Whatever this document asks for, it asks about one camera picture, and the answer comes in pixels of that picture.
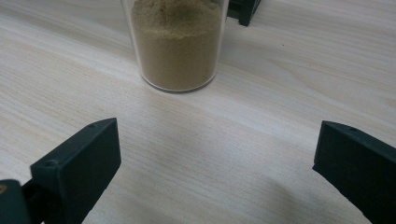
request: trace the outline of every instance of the black object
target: black object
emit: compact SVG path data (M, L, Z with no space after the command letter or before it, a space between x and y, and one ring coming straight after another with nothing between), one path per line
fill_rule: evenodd
M239 20L239 24L248 26L261 0L230 0L227 16Z
M396 148L355 128L323 121L313 169L372 223L396 223Z
M120 163L117 120L92 123L35 162L22 188L0 181L0 223L81 223Z

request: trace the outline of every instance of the table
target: table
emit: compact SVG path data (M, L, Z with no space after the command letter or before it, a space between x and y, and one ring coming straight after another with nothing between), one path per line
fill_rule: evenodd
M320 123L396 146L396 2L266 0L226 21L204 89L151 88L118 0L0 1L0 179L117 118L122 165L84 223L369 223L313 159Z

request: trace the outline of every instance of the clear plastic cup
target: clear plastic cup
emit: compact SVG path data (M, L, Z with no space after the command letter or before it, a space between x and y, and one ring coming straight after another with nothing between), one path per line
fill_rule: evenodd
M192 91L216 74L229 0L121 0L142 77Z

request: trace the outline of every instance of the tabletop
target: tabletop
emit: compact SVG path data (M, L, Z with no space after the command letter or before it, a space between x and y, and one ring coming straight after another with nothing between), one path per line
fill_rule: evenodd
M370 223L312 170L320 123L396 146L396 2L262 0L215 79L137 71L119 0L0 0L0 179L117 118L122 164L84 223Z

